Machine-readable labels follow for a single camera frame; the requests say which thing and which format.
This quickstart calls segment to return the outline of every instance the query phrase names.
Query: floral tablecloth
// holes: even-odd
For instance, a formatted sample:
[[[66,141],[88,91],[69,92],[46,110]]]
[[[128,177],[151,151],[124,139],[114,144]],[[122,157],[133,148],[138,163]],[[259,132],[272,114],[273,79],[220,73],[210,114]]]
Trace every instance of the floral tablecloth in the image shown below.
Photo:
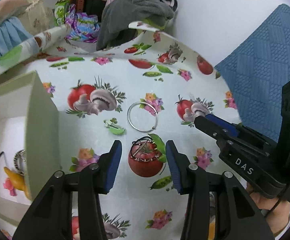
[[[109,239],[179,240],[188,197],[173,188],[164,143],[174,140],[178,151],[192,163],[221,174],[230,168],[219,159],[215,140],[193,126],[194,118],[208,113],[233,123],[239,123],[240,118],[225,81],[201,55],[142,22],[132,23],[130,28],[138,29],[137,38],[93,54],[63,39],[70,31],[66,27],[59,39],[47,32],[40,35],[43,44],[44,38],[56,42],[0,75],[0,82],[16,74],[38,72],[59,110],[61,166],[66,173],[97,162],[115,139],[122,142],[114,187],[108,195],[100,196]],[[51,62],[55,58],[49,55],[65,58]],[[127,120],[129,106],[139,101],[158,112],[158,126],[149,134],[133,129]],[[148,130],[155,123],[154,115],[151,107],[140,104],[133,108],[131,120],[139,129]],[[125,132],[118,135],[121,130],[114,128],[113,134],[105,127],[115,125]],[[143,136],[152,141],[141,153],[158,156],[146,167],[128,161],[132,142]],[[77,215],[74,199],[76,240]]]

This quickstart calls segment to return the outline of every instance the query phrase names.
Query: human hand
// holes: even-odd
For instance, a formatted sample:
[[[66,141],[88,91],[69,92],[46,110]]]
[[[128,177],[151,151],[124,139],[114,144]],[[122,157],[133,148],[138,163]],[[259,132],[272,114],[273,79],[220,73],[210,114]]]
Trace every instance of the human hand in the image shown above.
[[[250,197],[259,209],[271,210],[278,201],[278,198],[268,199],[260,193],[253,192],[253,187],[249,183],[247,183],[246,191],[250,194]],[[281,201],[279,205],[267,216],[266,221],[274,236],[279,235],[279,233],[287,226],[289,221],[289,213],[290,203],[284,200]]]

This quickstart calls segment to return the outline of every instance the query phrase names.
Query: gray clothing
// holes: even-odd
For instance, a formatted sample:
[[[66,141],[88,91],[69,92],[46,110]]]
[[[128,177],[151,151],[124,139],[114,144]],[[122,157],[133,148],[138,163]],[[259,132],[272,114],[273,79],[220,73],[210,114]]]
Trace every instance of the gray clothing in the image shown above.
[[[165,21],[173,17],[172,8],[160,0],[114,0],[103,11],[96,49],[106,48],[131,22],[150,18],[164,26]]]

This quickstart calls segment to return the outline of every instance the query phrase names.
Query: silver bangle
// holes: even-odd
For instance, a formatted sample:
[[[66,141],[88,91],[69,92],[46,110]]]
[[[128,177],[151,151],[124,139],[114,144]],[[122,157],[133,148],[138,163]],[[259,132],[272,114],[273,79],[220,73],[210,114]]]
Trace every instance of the silver bangle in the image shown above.
[[[25,153],[25,150],[20,150],[15,154],[15,157],[14,157],[14,167],[16,171],[22,176],[25,175],[24,163],[26,163],[26,160],[24,157],[24,153]]]
[[[135,125],[133,125],[133,123],[132,123],[131,120],[130,120],[130,112],[131,112],[132,108],[133,108],[134,106],[138,106],[138,105],[142,105],[142,104],[151,107],[151,108],[155,111],[155,116],[156,116],[156,122],[155,122],[155,125],[154,125],[150,130],[147,130],[147,131],[144,131],[144,130],[138,129]],[[156,109],[155,109],[152,105],[150,105],[150,104],[147,103],[147,102],[136,102],[136,103],[132,104],[132,105],[128,108],[127,119],[128,119],[129,124],[130,124],[134,129],[136,129],[136,130],[139,131],[139,132],[145,132],[145,133],[148,133],[148,132],[151,132],[151,131],[155,130],[156,127],[157,127],[157,124],[158,124],[158,115],[157,115],[157,111],[156,111]]]

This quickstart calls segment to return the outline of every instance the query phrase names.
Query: screw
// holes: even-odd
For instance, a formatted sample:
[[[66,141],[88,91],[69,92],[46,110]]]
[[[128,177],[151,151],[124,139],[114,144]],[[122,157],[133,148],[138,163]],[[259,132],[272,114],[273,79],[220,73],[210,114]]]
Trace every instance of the screw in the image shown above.
[[[233,174],[230,171],[226,171],[224,172],[225,177],[227,178],[231,178],[233,176]]]
[[[188,165],[188,168],[190,168],[191,170],[195,171],[195,170],[198,169],[198,166],[196,164],[192,163],[192,164]]]
[[[63,174],[64,174],[64,173],[63,173],[62,171],[56,171],[56,172],[54,173],[54,176],[55,176],[56,178],[60,178]]]
[[[98,166],[97,163],[92,163],[92,164],[89,165],[89,168],[90,168],[91,170],[97,170],[98,167],[99,167],[99,166]]]

